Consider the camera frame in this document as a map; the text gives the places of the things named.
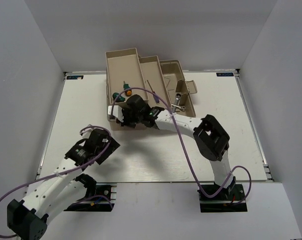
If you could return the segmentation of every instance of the blue label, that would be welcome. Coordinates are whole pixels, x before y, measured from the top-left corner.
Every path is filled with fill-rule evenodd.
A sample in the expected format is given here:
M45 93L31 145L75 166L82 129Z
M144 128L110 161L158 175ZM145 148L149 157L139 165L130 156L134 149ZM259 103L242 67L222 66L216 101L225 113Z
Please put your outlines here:
M81 75L81 76L79 76L79 75L77 75L77 76L67 76L66 79L67 80L68 79L83 79L83 75Z
M234 77L234 73L232 73L232 72L217 72L216 76L218 76L218 77Z

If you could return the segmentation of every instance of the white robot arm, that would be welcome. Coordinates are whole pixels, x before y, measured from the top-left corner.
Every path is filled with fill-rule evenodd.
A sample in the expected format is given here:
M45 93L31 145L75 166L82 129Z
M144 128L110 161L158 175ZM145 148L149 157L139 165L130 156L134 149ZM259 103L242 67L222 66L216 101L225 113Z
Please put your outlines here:
M181 134L194 139L194 129L198 128L202 124L202 120L200 118L187 117L183 115L175 115L174 117ZM158 129L176 132L171 115L167 110L159 113L158 118L155 120L155 124ZM221 186L228 174L231 172L228 160L228 151L226 150L223 153L221 160L210 160L210 164L214 173L214 183ZM229 188L233 181L233 177L234 176L231 176L228 179L224 188Z
M83 197L96 195L96 181L82 172L93 157L101 154L95 161L101 164L119 146L105 130L87 132L65 154L53 172L56 177L45 180L21 201L14 199L8 204L7 226L23 240L40 239L59 213Z

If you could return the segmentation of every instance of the cable tie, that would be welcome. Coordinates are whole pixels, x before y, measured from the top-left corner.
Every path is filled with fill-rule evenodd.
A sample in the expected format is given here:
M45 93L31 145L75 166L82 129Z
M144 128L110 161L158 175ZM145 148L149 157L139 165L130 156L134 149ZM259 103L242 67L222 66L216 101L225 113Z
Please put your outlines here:
M88 128L87 128L87 129L85 129L85 130L81 130L79 133L80 133L80 135L82 136L84 133L86 133L86 132L88 132L88 131L90 131L90 130L92 130L92 129L90 129L90 128L88 129Z
M57 177L61 177L62 175L58 171L53 172Z
M174 112L174 113L170 113L170 118L172 118L172 116L175 116L177 113Z

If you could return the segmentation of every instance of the beige toolbox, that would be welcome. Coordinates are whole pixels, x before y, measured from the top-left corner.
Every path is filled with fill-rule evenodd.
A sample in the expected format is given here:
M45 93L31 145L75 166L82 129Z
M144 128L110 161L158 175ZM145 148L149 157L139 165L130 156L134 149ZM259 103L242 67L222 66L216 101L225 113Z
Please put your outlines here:
M176 109L177 114L188 117L195 117L195 111L190 94L197 93L194 81L185 81L179 61L168 60L159 61L157 56L140 57L137 49L126 49L110 51L106 53L107 74L106 91L107 105L113 103L112 94L123 91L123 82L130 87L141 87L153 91L165 100L170 106L174 103L176 94L181 94L179 105L185 107L184 111ZM139 94L151 107L163 107L160 102L157 104L153 95L142 90L132 90L132 95ZM126 102L117 102L122 108L127 107ZM115 123L115 119L108 116L111 129L131 130L132 128L120 127ZM146 127L138 124L135 129L145 129Z

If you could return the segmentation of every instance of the white tabletop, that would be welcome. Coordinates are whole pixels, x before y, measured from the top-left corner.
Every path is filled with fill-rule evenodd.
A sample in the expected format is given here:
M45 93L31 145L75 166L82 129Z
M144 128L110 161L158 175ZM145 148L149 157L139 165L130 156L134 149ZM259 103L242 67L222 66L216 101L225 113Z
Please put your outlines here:
M301 238L281 183L253 183L247 208L248 212L200 213L195 183L120 183L112 212L64 211L41 240Z
M255 142L234 77L216 77L213 72L185 73L194 80L198 93L192 95L198 118L211 114L230 135L229 161L245 166L255 181L266 180L262 156ZM79 140L79 130L88 124L110 129L106 118L106 76L85 75L66 80L41 176L50 174L65 153ZM85 170L97 182L192 182L194 181L175 133L156 129L112 131L121 144L102 165ZM183 137L195 173L200 181L213 181L211 166L199 153L194 140ZM242 170L237 180L247 180Z

